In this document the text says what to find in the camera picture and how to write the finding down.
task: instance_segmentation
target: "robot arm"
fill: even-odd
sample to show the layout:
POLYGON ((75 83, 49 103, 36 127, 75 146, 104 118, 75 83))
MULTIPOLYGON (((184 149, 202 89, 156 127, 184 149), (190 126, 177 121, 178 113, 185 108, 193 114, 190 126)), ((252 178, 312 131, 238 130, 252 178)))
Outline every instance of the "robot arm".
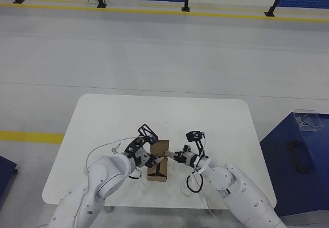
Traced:
MULTIPOLYGON (((200 132, 192 133, 197 137, 189 138, 187 135, 189 141, 201 139, 200 132)), ((202 144, 197 142, 196 145, 199 155, 192 153, 188 145, 183 151, 166 151, 164 154, 208 178, 232 214, 247 228, 287 228, 274 212, 267 196, 245 173, 231 163, 218 166, 213 159, 204 155, 202 144), (234 188, 230 192, 228 188, 232 185, 234 188)))
POLYGON ((70 190, 61 199, 49 228, 89 228, 103 209, 105 199, 113 194, 135 170, 135 167, 153 167, 163 158, 147 153, 143 146, 153 145, 157 135, 145 124, 123 153, 105 156, 88 165, 89 181, 70 190))

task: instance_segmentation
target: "small brown box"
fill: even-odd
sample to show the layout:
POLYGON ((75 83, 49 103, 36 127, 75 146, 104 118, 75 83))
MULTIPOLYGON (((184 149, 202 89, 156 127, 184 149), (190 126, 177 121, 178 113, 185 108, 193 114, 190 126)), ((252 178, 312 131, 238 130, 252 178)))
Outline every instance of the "small brown box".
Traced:
MULTIPOLYGON (((168 140, 158 140, 154 145, 151 146, 151 154, 164 157, 165 150, 168 150, 170 147, 170 141, 168 140)), ((147 170, 147 179, 149 181, 160 181, 166 182, 167 180, 167 162, 168 158, 165 158, 158 165, 148 168, 147 170)))

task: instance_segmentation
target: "floor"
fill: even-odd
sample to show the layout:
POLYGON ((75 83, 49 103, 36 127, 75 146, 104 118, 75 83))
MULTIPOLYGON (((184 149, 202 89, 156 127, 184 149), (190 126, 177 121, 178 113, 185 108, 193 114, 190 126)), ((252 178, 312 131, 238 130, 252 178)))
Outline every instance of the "floor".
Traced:
MULTIPOLYGON (((0 130, 64 133, 86 93, 241 99, 262 140, 295 109, 329 113, 329 24, 0 8, 0 130)), ((0 142, 19 168, 0 228, 47 223, 58 148, 0 142)), ((242 227, 217 213, 116 208, 93 227, 242 227)))

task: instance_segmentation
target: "yellow stripe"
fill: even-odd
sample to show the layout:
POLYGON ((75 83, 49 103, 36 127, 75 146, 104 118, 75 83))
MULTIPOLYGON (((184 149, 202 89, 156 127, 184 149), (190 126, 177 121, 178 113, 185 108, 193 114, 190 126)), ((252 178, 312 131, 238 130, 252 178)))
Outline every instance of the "yellow stripe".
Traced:
POLYGON ((29 0, 28 2, 87 3, 87 1, 74 1, 74 0, 29 0))
MULTIPOLYGON (((137 6, 144 7, 166 7, 166 8, 181 8, 182 5, 161 5, 161 4, 146 4, 139 3, 137 6)), ((253 13, 264 13, 268 11, 268 8, 264 10, 256 10, 256 9, 239 9, 239 8, 229 8, 229 7, 214 7, 214 6, 191 6, 193 9, 205 9, 205 10, 223 10, 223 11, 239 11, 239 12, 253 12, 253 13)), ((275 10, 275 14, 307 14, 307 15, 329 15, 329 12, 307 12, 307 11, 283 11, 283 10, 275 10)))
POLYGON ((220 14, 206 12, 181 12, 181 11, 164 11, 164 10, 141 10, 141 9, 116 9, 116 8, 94 8, 82 6, 52 6, 52 5, 28 5, 28 4, 12 4, 0 3, 3 7, 22 7, 36 9, 53 9, 53 10, 85 10, 85 11, 107 11, 115 13, 138 13, 138 14, 167 14, 167 15, 186 15, 200 17, 222 17, 222 18, 242 18, 242 19, 259 19, 273 21, 290 21, 290 22, 322 22, 329 23, 329 19, 321 18, 286 18, 286 17, 266 17, 260 15, 236 15, 236 14, 220 14))
POLYGON ((60 144, 63 137, 64 134, 0 131, 0 141, 60 144))

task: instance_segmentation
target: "cable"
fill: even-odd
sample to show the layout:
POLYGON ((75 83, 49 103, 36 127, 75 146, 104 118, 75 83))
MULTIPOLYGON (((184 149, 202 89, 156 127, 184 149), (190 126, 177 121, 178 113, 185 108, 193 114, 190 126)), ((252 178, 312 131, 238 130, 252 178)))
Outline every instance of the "cable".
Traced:
MULTIPOLYGON (((203 158, 205 156, 205 146, 206 146, 206 137, 205 137, 205 133, 203 134, 204 136, 204 147, 203 147, 203 150, 201 152, 199 152, 199 161, 198 163, 196 163, 196 165, 194 166, 194 171, 191 173, 191 174, 194 174, 196 172, 196 168, 198 167, 198 164, 200 162, 200 159, 203 158)), ((199 174, 200 177, 201 177, 201 184, 199 185, 199 189, 198 190, 193 190, 190 188, 189 184, 188 184, 188 180, 190 179, 190 175, 187 176, 186 178, 186 186, 187 188, 192 191, 193 193, 199 193, 202 188, 203 188, 203 184, 204 184, 204 178, 203 178, 203 175, 199 174)))
POLYGON ((114 143, 118 143, 118 142, 120 142, 120 141, 124 141, 124 140, 128 140, 128 139, 136 139, 136 138, 139 138, 139 137, 143 137, 143 136, 135 136, 135 137, 124 138, 124 139, 117 140, 117 141, 115 141, 115 142, 110 142, 110 143, 106 143, 106 144, 100 145, 100 146, 94 148, 94 149, 93 149, 93 150, 87 155, 87 157, 86 157, 86 162, 85 162, 85 172, 86 172, 86 177, 87 177, 87 184, 88 184, 88 187, 87 187, 87 191, 84 193, 84 195, 83 195, 82 198, 81 198, 79 208, 77 208, 77 211, 76 211, 76 214, 75 214, 75 218, 73 219, 72 228, 75 228, 75 223, 76 223, 77 215, 79 214, 80 208, 81 208, 81 206, 82 206, 82 204, 83 204, 84 197, 85 197, 85 195, 87 194, 87 192, 89 192, 89 189, 90 189, 90 178, 89 178, 89 171, 88 171, 88 166, 87 166, 87 162, 88 162, 88 160, 89 160, 89 158, 90 158, 90 155, 91 155, 94 151, 96 151, 97 149, 99 149, 99 148, 101 148, 101 147, 104 147, 104 146, 107 146, 107 145, 110 145, 110 144, 114 144, 114 143))
POLYGON ((47 223, 46 224, 42 224, 40 226, 37 226, 36 228, 40 228, 40 227, 43 227, 43 226, 48 226, 48 224, 47 223))
MULTIPOLYGON (((197 185, 199 185, 199 183, 198 183, 198 181, 197 181, 197 179, 196 179, 196 177, 195 177, 195 174, 194 174, 193 176, 194 176, 194 179, 195 179, 197 185)), ((202 189, 201 189, 201 192, 202 192, 202 193, 204 194, 204 196, 205 196, 205 201, 206 201, 206 206, 208 207, 208 211, 210 212, 210 214, 212 214, 212 216, 214 216, 214 217, 217 219, 217 216, 215 216, 214 213, 211 212, 211 210, 210 210, 208 196, 205 194, 205 192, 204 192, 202 189)))

